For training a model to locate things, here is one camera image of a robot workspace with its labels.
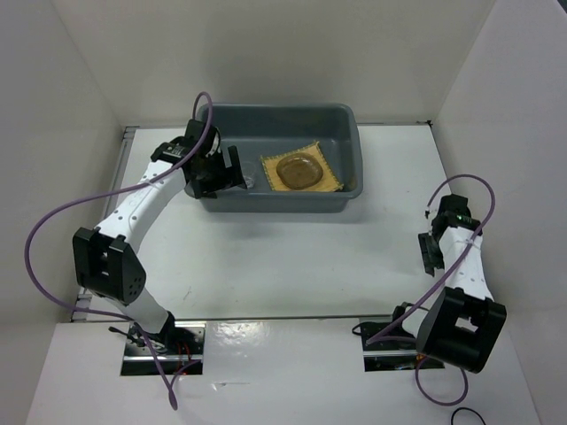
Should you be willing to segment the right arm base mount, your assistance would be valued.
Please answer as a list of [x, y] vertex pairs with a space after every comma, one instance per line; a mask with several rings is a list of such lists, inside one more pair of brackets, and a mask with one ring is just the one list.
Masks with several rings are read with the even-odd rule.
[[416, 352], [413, 337], [403, 328], [397, 327], [387, 336], [389, 340], [367, 344], [376, 333], [392, 321], [392, 316], [378, 315], [361, 318], [351, 332], [361, 342], [363, 365], [365, 372], [386, 372], [415, 370], [423, 359]]

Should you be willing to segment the clear glass cup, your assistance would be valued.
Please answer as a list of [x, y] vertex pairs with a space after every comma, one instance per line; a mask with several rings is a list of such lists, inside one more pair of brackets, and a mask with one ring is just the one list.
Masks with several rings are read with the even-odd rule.
[[252, 161], [243, 161], [240, 166], [245, 187], [248, 190], [253, 189], [256, 183], [257, 166]]

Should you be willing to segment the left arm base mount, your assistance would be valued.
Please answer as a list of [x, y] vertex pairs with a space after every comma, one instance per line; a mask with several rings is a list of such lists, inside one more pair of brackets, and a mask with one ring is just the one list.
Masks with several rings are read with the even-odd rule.
[[[188, 340], [177, 344], [174, 349], [156, 348], [158, 360], [166, 375], [181, 371], [183, 375], [201, 375], [206, 337], [204, 321], [178, 321], [177, 328], [189, 333]], [[137, 330], [130, 327], [127, 332], [115, 327], [108, 330], [126, 337], [122, 366], [122, 376], [148, 376], [159, 373], [150, 349]]]

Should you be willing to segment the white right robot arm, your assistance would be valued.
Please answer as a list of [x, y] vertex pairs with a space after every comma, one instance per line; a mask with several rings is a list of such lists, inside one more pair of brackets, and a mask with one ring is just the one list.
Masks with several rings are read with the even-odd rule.
[[485, 281], [483, 237], [472, 236], [479, 224], [470, 215], [466, 197], [441, 198], [431, 230], [418, 236], [425, 273], [446, 272], [466, 248], [470, 251], [431, 307], [388, 327], [395, 346], [407, 348], [416, 340], [420, 353], [471, 373], [484, 368], [507, 318], [505, 306], [493, 300]]

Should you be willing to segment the yellow bamboo placemat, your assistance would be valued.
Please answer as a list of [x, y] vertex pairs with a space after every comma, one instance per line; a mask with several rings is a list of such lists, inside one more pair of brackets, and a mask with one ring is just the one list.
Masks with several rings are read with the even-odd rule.
[[336, 192], [344, 188], [317, 140], [294, 151], [261, 156], [260, 162], [273, 191]]

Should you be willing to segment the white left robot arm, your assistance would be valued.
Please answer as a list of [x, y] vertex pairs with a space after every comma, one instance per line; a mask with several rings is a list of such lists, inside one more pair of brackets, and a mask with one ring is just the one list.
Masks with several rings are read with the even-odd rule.
[[94, 228], [75, 232], [77, 282], [137, 323], [154, 352], [171, 351], [176, 343], [175, 318], [145, 288], [147, 273], [137, 257], [142, 241], [178, 193], [186, 191], [200, 199], [244, 186], [237, 148], [223, 152], [217, 127], [190, 120], [183, 135], [152, 153], [137, 189]]

